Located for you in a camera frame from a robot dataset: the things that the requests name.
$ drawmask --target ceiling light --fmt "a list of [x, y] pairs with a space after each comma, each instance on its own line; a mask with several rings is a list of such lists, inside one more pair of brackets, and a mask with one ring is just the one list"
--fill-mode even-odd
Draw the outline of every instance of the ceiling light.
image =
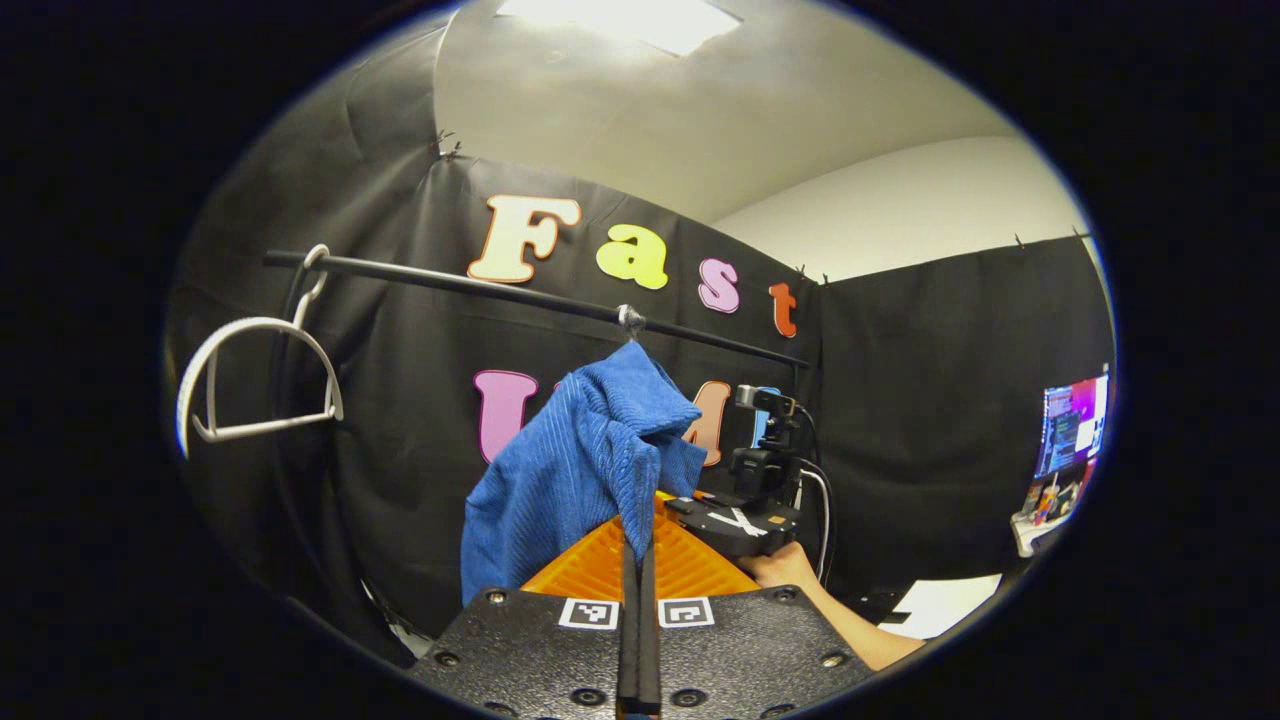
[[575, 23], [687, 55], [742, 20], [699, 0], [507, 0], [499, 15]]

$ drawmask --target orange letter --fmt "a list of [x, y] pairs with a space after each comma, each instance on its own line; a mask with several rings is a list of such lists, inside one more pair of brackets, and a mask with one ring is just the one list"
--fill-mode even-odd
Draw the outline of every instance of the orange letter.
[[525, 263], [525, 246], [532, 245], [534, 256], [545, 260], [556, 249], [559, 229], [552, 218], [530, 225], [534, 213], [556, 215], [566, 225], [576, 225], [582, 219], [582, 209], [576, 200], [494, 195], [489, 206], [493, 208], [493, 220], [484, 251], [479, 260], [467, 265], [467, 275], [477, 281], [522, 283], [534, 277], [534, 266]]
[[787, 283], [778, 283], [769, 288], [773, 296], [773, 327], [778, 328], [782, 337], [795, 337], [796, 325], [791, 322], [791, 310], [795, 310], [796, 299], [791, 297], [791, 288]]
[[710, 380], [698, 388], [698, 397], [694, 405], [703, 411], [703, 416], [694, 420], [685, 432], [685, 442], [691, 442], [707, 451], [707, 460], [703, 468], [719, 462], [719, 425], [724, 416], [724, 401], [728, 400], [728, 383]]

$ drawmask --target horizontal bar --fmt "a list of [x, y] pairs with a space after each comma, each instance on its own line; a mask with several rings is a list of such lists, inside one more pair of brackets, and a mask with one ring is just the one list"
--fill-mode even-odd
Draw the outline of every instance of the horizontal bar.
[[[306, 259], [305, 252], [268, 250], [266, 255], [262, 258], [262, 264], [274, 268], [297, 268], [300, 264], [302, 264], [303, 259]], [[584, 318], [595, 318], [596, 320], [604, 320], [607, 323], [613, 323], [613, 324], [618, 323], [617, 307], [591, 305], [590, 302], [570, 300], [567, 297], [548, 295], [545, 292], [538, 292], [522, 287], [511, 287], [488, 281], [477, 281], [474, 278], [453, 275], [449, 273], [436, 273], [434, 270], [422, 270], [419, 268], [393, 265], [389, 263], [375, 263], [372, 260], [360, 260], [357, 258], [339, 258], [335, 255], [326, 255], [324, 258], [317, 258], [311, 264], [311, 268], [315, 270], [323, 270], [328, 273], [361, 275], [366, 278], [402, 282], [422, 287], [434, 287], [436, 290], [462, 291], [466, 292], [467, 295], [494, 297], [498, 300], [509, 300], [512, 302], [534, 305], [536, 307], [545, 307], [548, 310], [557, 310], [559, 313], [581, 315]], [[786, 365], [795, 365], [797, 368], [809, 366], [809, 363], [799, 360], [796, 357], [782, 355], [781, 352], [773, 352], [769, 350], [763, 350], [760, 347], [753, 347], [742, 342], [726, 340], [718, 336], [704, 333], [701, 331], [694, 331], [690, 328], [682, 328], [680, 325], [660, 323], [657, 320], [650, 320], [648, 318], [645, 319], [644, 329], [646, 332], [662, 333], [672, 337], [678, 337], [682, 340], [701, 342], [704, 345], [710, 345], [714, 347], [722, 347], [724, 350], [732, 350], [735, 352], [754, 355], [756, 357], [773, 360], [776, 363], [783, 363]]]

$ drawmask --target white wall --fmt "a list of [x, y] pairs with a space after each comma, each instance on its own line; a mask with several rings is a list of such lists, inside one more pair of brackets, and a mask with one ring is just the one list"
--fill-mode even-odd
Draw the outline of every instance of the white wall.
[[[1089, 232], [1029, 142], [970, 137], [881, 155], [749, 205], [712, 227], [832, 282]], [[1092, 242], [1085, 243], [1091, 254]]]

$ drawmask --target yellow letter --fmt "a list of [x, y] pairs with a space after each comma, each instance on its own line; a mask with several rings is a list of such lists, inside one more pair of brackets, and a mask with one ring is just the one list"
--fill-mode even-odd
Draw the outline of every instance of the yellow letter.
[[649, 228], [613, 225], [609, 242], [595, 252], [595, 264], [605, 273], [634, 279], [640, 287], [658, 290], [667, 284], [662, 265], [667, 261], [667, 243]]
[[479, 260], [467, 265], [467, 275], [477, 281], [522, 283], [534, 277], [534, 266], [525, 263], [525, 246], [532, 245], [534, 255], [545, 260], [556, 249], [559, 229], [552, 218], [530, 225], [534, 213], [556, 215], [566, 225], [576, 225], [582, 219], [582, 209], [576, 200], [494, 195], [489, 206], [493, 208], [493, 220], [484, 251]]

